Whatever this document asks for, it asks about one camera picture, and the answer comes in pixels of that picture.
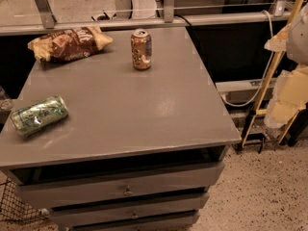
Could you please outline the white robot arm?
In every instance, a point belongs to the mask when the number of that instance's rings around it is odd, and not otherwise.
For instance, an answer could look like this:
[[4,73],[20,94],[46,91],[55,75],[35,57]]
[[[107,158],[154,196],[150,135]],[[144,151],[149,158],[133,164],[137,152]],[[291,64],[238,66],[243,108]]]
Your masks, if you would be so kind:
[[308,64],[308,4],[300,10],[290,26],[287,56],[298,64]]

